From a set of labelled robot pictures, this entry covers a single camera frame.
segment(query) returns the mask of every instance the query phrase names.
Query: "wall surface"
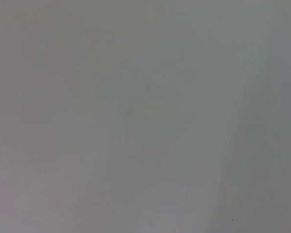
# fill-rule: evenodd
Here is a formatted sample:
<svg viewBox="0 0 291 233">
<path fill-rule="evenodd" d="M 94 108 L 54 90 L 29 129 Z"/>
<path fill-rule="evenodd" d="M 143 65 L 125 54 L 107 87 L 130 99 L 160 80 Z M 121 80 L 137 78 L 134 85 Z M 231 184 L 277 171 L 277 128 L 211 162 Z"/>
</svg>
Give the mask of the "wall surface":
<svg viewBox="0 0 291 233">
<path fill-rule="evenodd" d="M 0 233 L 291 232 L 274 5 L 0 0 Z"/>
</svg>

